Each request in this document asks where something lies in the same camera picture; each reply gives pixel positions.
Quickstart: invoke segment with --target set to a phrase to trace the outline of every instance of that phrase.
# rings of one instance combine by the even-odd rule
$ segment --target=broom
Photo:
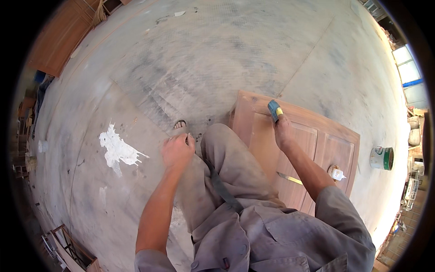
[[[92,28],[94,29],[101,21],[105,21],[106,19],[107,17],[103,8],[103,0],[100,0],[98,8],[95,11],[94,19],[92,20]]]

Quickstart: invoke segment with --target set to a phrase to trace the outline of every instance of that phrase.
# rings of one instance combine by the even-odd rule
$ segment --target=sleeve
[[[134,272],[175,272],[168,257],[160,251],[144,249],[134,258]]]
[[[317,197],[315,217],[375,251],[370,233],[349,198],[336,186],[324,188]]]

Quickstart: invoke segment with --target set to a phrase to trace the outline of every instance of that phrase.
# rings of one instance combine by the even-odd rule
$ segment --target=shirt button
[[[195,268],[198,267],[198,265],[199,265],[199,262],[198,262],[198,261],[194,261],[194,262],[191,264],[191,268],[192,268],[192,269],[195,269]]]
[[[242,245],[242,246],[240,247],[240,254],[245,254],[247,248],[248,248],[248,246],[246,246],[246,245]]]

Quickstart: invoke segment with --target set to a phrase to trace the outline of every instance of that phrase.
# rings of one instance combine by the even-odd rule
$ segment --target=knife blade
[[[291,176],[287,176],[287,175],[285,175],[285,174],[283,174],[283,173],[280,173],[280,172],[278,172],[278,171],[277,171],[277,173],[278,173],[278,175],[280,175],[280,177],[282,177],[282,178],[285,178],[285,179],[288,179],[288,180],[290,180],[290,181],[296,182],[297,184],[303,185],[302,182],[301,182],[300,180],[296,179],[296,178],[292,178]]]

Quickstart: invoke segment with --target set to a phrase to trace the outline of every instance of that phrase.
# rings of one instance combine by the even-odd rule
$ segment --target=white bottle
[[[343,175],[343,171],[342,171],[342,170],[338,170],[338,169],[335,169],[335,168],[332,169],[331,177],[332,177],[333,179],[338,180],[338,181],[340,181],[342,178],[346,178],[346,177]]]

